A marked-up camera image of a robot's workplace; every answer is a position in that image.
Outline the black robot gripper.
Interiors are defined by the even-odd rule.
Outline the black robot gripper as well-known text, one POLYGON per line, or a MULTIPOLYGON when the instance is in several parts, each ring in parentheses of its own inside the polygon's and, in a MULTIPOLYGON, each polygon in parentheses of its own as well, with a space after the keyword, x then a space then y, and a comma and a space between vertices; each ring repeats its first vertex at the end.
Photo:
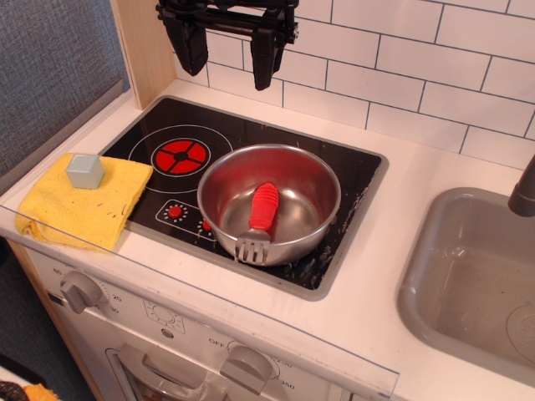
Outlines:
POLYGON ((206 29, 252 37, 254 84, 262 91, 280 68, 285 44, 298 37, 298 5, 298 1, 159 1, 155 9, 190 76, 198 75, 208 60, 206 29))

